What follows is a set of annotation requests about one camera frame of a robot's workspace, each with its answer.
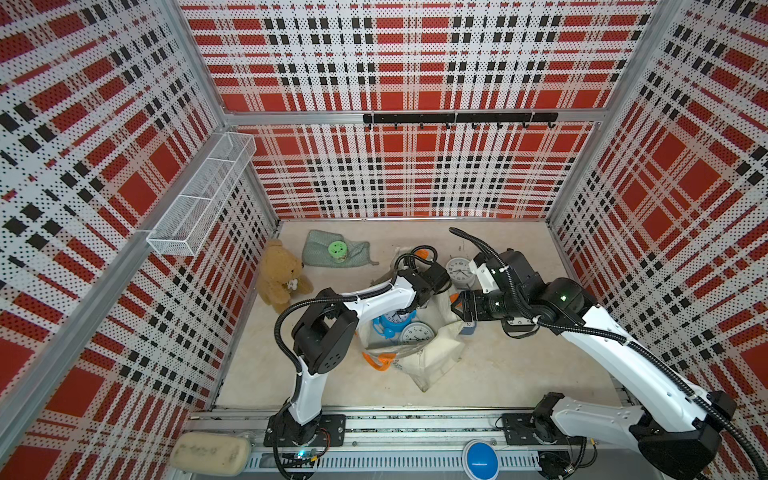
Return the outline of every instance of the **red plaid wall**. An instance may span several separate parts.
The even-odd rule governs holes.
[[[270,235],[240,181],[197,257],[150,255],[0,478],[162,478],[214,380]]]
[[[591,124],[241,127],[285,218],[544,218]]]
[[[768,449],[768,4],[688,0],[555,224],[581,282]],[[756,478],[725,435],[713,470]]]
[[[2,399],[214,125],[155,2],[3,2],[0,22]],[[199,257],[144,263],[0,478],[160,476],[269,233],[244,189]]]
[[[213,125],[157,6],[0,15],[2,399]]]
[[[230,111],[599,108],[656,0],[180,0]]]

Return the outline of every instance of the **wire basket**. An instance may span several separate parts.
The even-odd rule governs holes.
[[[155,252],[195,257],[254,153],[252,135],[223,134],[147,238]]]

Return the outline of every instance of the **brown teddy bear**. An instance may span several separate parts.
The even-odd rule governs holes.
[[[282,313],[290,306],[290,291],[312,293],[310,279],[301,274],[304,264],[280,240],[267,240],[261,257],[256,290],[267,305]]]

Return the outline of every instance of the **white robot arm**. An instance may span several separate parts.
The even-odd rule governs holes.
[[[461,230],[451,232],[472,241],[481,252],[472,267],[482,289],[462,292],[454,312],[465,321],[500,320],[508,335],[549,328],[597,360],[642,403],[616,408],[550,392],[531,417],[530,428],[541,442],[562,435],[600,439],[641,453],[672,478],[691,480],[701,478],[701,470],[720,447],[720,431],[726,429],[744,447],[758,478],[768,480],[760,456],[730,423],[736,405],[725,393],[706,392],[664,365],[573,280],[544,283],[521,253],[499,254]],[[419,259],[429,264],[419,272],[412,261],[409,268],[397,270],[400,260],[390,282],[341,296],[325,289],[278,318],[275,337],[297,377],[293,397],[276,417],[283,424],[281,434],[295,444],[306,444],[316,434],[326,377],[344,358],[357,324],[395,310],[411,312],[449,281],[436,262]],[[306,305],[292,331],[291,352],[280,338],[280,325],[287,314]],[[335,322],[329,326],[325,319]]]

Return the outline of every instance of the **blue button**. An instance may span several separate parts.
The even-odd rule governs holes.
[[[479,480],[490,480],[498,474],[498,457],[487,443],[478,442],[469,447],[467,465]]]

